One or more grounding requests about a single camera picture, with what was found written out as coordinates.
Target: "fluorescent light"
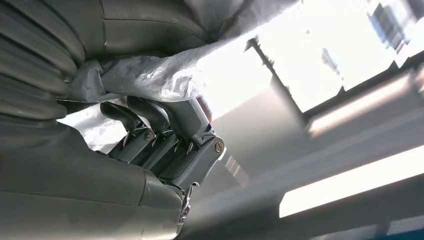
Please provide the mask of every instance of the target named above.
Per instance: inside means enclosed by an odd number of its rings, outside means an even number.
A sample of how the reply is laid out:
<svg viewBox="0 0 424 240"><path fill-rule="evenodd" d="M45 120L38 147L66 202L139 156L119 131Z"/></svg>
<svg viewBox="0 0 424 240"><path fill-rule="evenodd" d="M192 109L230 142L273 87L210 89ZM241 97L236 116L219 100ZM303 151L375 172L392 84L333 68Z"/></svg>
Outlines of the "fluorescent light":
<svg viewBox="0 0 424 240"><path fill-rule="evenodd" d="M393 98L401 96L410 88L409 77L409 74L403 74L384 86L370 90L329 112L318 115L312 119L309 133L312 137L317 137L332 128L370 112Z"/></svg>
<svg viewBox="0 0 424 240"><path fill-rule="evenodd" d="M289 191L280 203L279 217L420 175L423 156L424 146L420 146Z"/></svg>

